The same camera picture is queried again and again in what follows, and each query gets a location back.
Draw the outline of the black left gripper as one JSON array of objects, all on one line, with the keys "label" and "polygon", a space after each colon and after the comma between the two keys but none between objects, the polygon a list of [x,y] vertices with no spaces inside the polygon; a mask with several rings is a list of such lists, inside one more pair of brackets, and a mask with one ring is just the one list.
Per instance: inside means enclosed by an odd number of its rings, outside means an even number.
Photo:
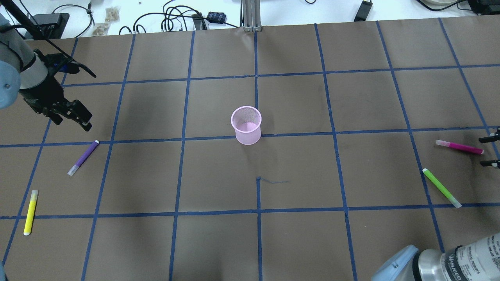
[{"label": "black left gripper", "polygon": [[54,77],[46,77],[35,87],[20,89],[20,94],[35,113],[48,117],[57,126],[65,117],[77,122],[86,132],[92,128],[92,113],[79,100],[70,103],[64,97],[63,87]]}]

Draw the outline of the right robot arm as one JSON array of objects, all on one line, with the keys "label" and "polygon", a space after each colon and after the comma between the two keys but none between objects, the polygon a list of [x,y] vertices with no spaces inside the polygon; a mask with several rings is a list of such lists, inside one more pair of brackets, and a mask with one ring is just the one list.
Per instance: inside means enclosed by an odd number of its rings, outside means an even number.
[{"label": "right robot arm", "polygon": [[431,132],[418,160],[439,246],[404,247],[373,281],[499,280],[499,129],[464,133]]}]

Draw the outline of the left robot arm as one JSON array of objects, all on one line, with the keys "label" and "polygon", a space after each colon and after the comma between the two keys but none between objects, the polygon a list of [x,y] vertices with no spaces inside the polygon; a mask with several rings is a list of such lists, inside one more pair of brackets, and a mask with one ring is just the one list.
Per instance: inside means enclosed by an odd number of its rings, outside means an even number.
[{"label": "left robot arm", "polygon": [[77,74],[80,70],[93,78],[95,74],[61,49],[48,55],[32,49],[16,31],[17,26],[4,17],[0,27],[1,108],[11,106],[21,95],[36,114],[48,117],[57,125],[67,118],[89,131],[92,113],[81,101],[64,97],[64,89],[55,74]]}]

